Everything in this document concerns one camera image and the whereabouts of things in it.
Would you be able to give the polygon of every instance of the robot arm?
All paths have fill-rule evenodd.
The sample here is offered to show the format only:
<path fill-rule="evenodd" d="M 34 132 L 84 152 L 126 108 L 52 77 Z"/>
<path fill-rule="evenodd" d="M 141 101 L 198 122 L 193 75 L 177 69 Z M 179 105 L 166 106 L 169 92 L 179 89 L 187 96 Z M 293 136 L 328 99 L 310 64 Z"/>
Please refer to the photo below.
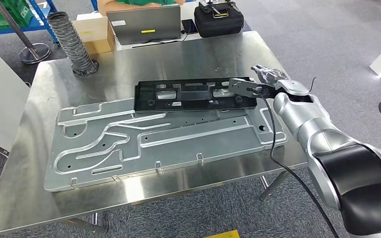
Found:
<path fill-rule="evenodd" d="M 353 238 L 381 238 L 381 150 L 339 130 L 318 98 L 279 70 L 252 67 L 262 84 L 231 79 L 229 91 L 254 97 L 253 88 L 273 107 L 300 143 L 322 201 L 341 211 Z"/>

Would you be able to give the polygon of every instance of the metal table surface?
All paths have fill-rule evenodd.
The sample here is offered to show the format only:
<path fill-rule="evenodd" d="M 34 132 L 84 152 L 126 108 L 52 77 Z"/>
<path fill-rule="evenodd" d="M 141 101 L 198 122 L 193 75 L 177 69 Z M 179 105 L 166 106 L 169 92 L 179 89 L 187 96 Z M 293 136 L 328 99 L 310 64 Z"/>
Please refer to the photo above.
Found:
<path fill-rule="evenodd" d="M 51 193 L 43 188 L 49 150 L 60 109 L 133 97 L 141 80 L 251 76 L 250 67 L 281 64 L 257 32 L 95 55 L 99 71 L 75 78 L 67 59 L 39 64 L 16 139 L 0 178 L 0 233 L 63 221 L 82 214 L 139 203 L 282 171 L 269 150 Z M 306 158 L 289 134 L 276 158 L 289 167 Z"/>

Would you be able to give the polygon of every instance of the table leg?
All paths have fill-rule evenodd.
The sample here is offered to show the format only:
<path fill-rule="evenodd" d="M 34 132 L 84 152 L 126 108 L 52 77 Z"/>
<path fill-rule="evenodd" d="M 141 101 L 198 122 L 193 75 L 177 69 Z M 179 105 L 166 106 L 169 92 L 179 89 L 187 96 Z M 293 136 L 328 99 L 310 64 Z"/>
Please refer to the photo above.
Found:
<path fill-rule="evenodd" d="M 262 186 L 263 186 L 263 189 L 267 189 L 268 188 L 268 181 L 266 181 L 266 178 L 265 176 L 261 176 L 260 177 L 260 182 L 262 183 Z"/>
<path fill-rule="evenodd" d="M 90 231 L 97 234 L 105 234 L 107 232 L 107 229 L 105 227 L 97 226 L 78 218 L 72 218 L 72 219 L 63 221 L 62 223 L 71 225 L 74 227 L 82 228 L 86 231 Z"/>
<path fill-rule="evenodd" d="M 92 222 L 92 224 L 97 225 L 97 221 L 98 221 L 98 213 L 96 212 L 96 213 L 93 214 L 93 222 Z"/>
<path fill-rule="evenodd" d="M 263 176 L 261 176 L 262 184 L 265 186 L 264 182 L 266 183 L 266 189 L 260 195 L 261 200 L 265 200 L 268 196 L 270 196 L 274 192 L 274 190 L 276 190 L 280 186 L 280 184 L 284 181 L 284 179 L 288 176 L 288 174 L 289 173 L 287 171 L 281 172 L 269 186 L 266 183 L 266 180 L 265 181 L 262 180 Z"/>

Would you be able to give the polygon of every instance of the black cable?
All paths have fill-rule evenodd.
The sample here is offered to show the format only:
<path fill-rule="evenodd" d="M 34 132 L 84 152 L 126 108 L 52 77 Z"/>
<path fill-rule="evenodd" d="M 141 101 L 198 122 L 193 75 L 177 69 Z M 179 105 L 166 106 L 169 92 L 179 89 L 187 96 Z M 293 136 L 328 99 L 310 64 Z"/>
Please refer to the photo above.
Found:
<path fill-rule="evenodd" d="M 314 78 L 312 79 L 312 84 L 310 85 L 310 90 L 309 90 L 309 92 L 311 92 L 311 91 L 312 91 L 312 88 L 313 88 L 313 83 L 315 82 L 315 79 L 316 79 L 316 77 L 314 77 Z"/>
<path fill-rule="evenodd" d="M 183 38 L 182 42 L 186 40 L 186 37 L 188 37 L 190 31 L 191 31 L 191 27 L 189 27 L 189 31 L 186 33 L 186 35 L 185 35 L 185 37 Z"/>
<path fill-rule="evenodd" d="M 308 195 L 310 196 L 310 198 L 312 199 L 313 203 L 316 205 L 316 207 L 319 209 L 320 213 L 322 214 L 323 218 L 325 219 L 326 223 L 328 224 L 328 227 L 329 229 L 331 230 L 333 236 L 335 238 L 339 238 L 337 232 L 335 231 L 335 228 L 334 226 L 332 225 L 331 221 L 329 220 L 328 216 L 326 215 L 325 211 L 323 210 L 323 208 L 320 206 L 318 200 L 315 198 L 315 196 L 313 195 L 313 193 L 310 191 L 310 189 L 307 187 L 307 185 L 303 182 L 303 180 L 297 176 L 296 173 L 294 173 L 289 167 L 287 167 L 285 164 L 277 161 L 274 159 L 274 156 L 273 156 L 273 153 L 274 153 L 274 149 L 275 149 L 275 134 L 276 134 L 276 128 L 275 128 L 275 122 L 274 122 L 274 117 L 272 115 L 272 110 L 271 110 L 271 107 L 269 106 L 268 102 L 266 101 L 265 97 L 260 94 L 257 90 L 253 89 L 253 88 L 247 88 L 248 91 L 251 91 L 251 92 L 254 92 L 257 94 L 257 96 L 259 98 L 262 98 L 263 101 L 265 102 L 266 104 L 266 107 L 268 108 L 268 111 L 269 111 L 269 115 L 271 116 L 271 122 L 272 122 L 272 132 L 273 132 L 273 138 L 272 138 L 272 148 L 271 148 L 271 152 L 269 154 L 269 156 L 271 157 L 271 160 L 278 164 L 279 166 L 283 167 L 287 172 L 289 172 L 301 185 L 302 187 L 305 189 L 305 191 L 308 193 Z"/>
<path fill-rule="evenodd" d="M 150 43 L 150 42 L 160 43 L 160 44 L 165 44 L 166 43 L 166 42 L 162 42 L 162 41 L 149 40 L 149 41 L 143 42 L 142 44 L 147 44 L 147 43 Z"/>

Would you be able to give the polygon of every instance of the green crate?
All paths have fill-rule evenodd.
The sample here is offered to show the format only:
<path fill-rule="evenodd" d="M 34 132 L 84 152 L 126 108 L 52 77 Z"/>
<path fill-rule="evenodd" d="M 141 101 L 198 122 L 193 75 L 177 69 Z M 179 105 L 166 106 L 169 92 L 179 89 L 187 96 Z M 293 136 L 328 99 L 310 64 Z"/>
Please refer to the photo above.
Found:
<path fill-rule="evenodd" d="M 11 14 L 12 18 L 14 18 L 15 22 L 20 26 L 24 27 L 30 23 L 31 17 L 33 17 L 33 13 L 30 8 L 25 6 L 22 1 L 19 1 L 16 6 L 7 7 L 9 14 Z M 9 28 L 7 21 L 4 19 L 2 14 L 0 13 L 0 29 Z"/>
<path fill-rule="evenodd" d="M 2 2 L 2 4 L 5 7 L 17 6 L 19 4 L 19 2 L 22 2 L 23 4 L 28 6 L 28 4 L 25 0 L 0 0 L 0 1 Z"/>

